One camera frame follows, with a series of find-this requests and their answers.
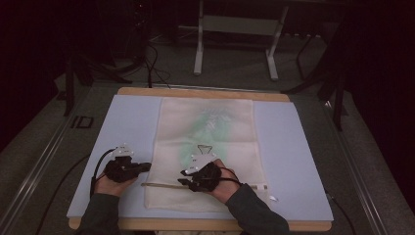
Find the gray sleeve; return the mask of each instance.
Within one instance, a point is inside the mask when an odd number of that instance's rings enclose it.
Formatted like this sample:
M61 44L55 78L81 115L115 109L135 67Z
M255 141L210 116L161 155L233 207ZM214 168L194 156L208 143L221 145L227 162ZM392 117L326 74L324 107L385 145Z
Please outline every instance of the gray sleeve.
M94 194L83 215L76 235L120 234L118 228L119 197Z
M272 211L248 184L243 184L225 205L249 234L275 235L290 231L287 220Z

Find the white table leg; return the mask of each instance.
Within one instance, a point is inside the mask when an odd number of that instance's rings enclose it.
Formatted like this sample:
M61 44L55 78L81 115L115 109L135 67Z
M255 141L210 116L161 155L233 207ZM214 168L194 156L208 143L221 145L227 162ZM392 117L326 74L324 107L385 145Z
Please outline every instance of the white table leg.
M194 75L202 74L202 63L204 59L204 1L199 1L199 27L198 27L198 49L196 50Z
M265 51L266 61L268 63L269 75L271 80L278 80L277 68L274 61L274 52L277 47L278 40L281 36L281 30L283 29L284 21L287 16L288 7L284 7L279 22L275 28L275 33L273 35L274 39L272 40L271 47Z

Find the floor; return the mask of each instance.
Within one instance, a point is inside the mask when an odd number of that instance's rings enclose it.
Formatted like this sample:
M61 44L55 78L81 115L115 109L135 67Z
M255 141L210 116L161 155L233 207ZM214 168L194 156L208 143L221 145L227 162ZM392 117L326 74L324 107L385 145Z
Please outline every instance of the floor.
M295 58L305 41L297 37L285 36L278 43L275 59L280 79L271 81L263 51L268 45L266 38L241 36L238 43L224 43L222 39L229 35L207 35L203 73L194 76L196 34L193 30L180 33L175 44L160 34L151 37L152 47L147 50L147 58L149 63L155 63L152 72L155 86L278 93L301 83ZM310 72L317 64L324 48L325 44L319 38L311 41L301 56L305 72ZM132 86L147 85L146 67L121 75L133 81ZM2 234L72 232L66 212L86 161L80 162L68 175L66 172L91 152L113 95L125 85L97 73L94 76L92 87L76 84L76 106L69 117L63 117L65 102L52 100L1 153ZM64 89L63 78L57 79L61 90ZM330 107L315 96L319 85L292 95L290 99L298 109L323 185L345 210L356 234L415 234L414 215L402 199L376 142L353 105L352 96L346 93L342 116L344 130L339 132L330 122ZM71 124L76 116L94 118L94 123L91 128L73 128ZM30 171L33 170L32 175L36 174L39 168L33 168L39 162L43 164L43 171L37 177L39 180L31 184L34 187L26 189L27 195L19 195ZM17 203L14 201L17 197L24 200ZM339 206L333 200L330 205L335 218L333 227L321 234L352 234L350 223ZM8 220L5 215L15 219Z

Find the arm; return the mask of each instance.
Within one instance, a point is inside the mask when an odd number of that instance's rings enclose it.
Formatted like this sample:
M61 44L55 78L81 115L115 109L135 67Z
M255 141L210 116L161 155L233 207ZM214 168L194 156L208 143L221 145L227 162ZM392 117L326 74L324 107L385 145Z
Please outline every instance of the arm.
M120 234L118 228L119 197L136 179L116 183L105 175L100 176L95 185L94 195L89 201L75 234Z
M222 177L234 178L236 176L230 169L223 169L225 165L221 160L214 162L222 167ZM219 185L210 194L225 204L238 224L244 231L252 235L275 235L289 232L287 220L272 211L248 185L239 186L232 181L220 181Z

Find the gray carpet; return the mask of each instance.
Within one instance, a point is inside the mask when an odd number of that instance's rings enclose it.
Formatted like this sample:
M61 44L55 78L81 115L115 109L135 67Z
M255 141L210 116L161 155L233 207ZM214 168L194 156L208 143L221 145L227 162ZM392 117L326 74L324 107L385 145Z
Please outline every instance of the gray carpet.
M270 81L264 52L260 48L250 49L243 45L223 45L209 41L205 48L203 73L193 75L196 53L194 36L182 38L182 43L170 44L162 37L153 40L158 50L158 59L153 72L154 81L167 82L171 87L196 86L227 89L248 89L278 92L301 83L295 64L296 52L304 42L298 38L284 37L278 44L276 58L280 80ZM314 39L301 57L303 68L310 71L324 50L324 43ZM155 51L148 50L152 61ZM124 74L133 80L133 86L145 86L147 70L141 68ZM99 134L112 97L122 84L114 83L97 75L92 88L77 85L76 104L71 117L62 117L65 104L53 100L31 122L0 156L0 210L2 214L13 202L13 198L56 130L71 123L74 116L94 118L91 128L63 128L64 138L56 143L53 159L25 205L11 234L34 234L41 216L52 194L66 171L79 159L89 154ZM166 87L163 81L160 86ZM290 96L295 103L305 131L311 153L317 165L324 187L350 217L357 234L415 234L415 219L398 191L382 155L370 132L346 94L343 133L335 130L330 121L330 109L315 97L318 84L298 95ZM384 228L376 229L362 204L359 186L356 186L355 171L348 166L348 155L356 163L357 178L370 192L370 199L381 216ZM70 234L66 213L71 198L86 165L83 161L69 175L58 191L40 234ZM321 234L352 234L350 226L338 206L330 203L335 221L330 231Z

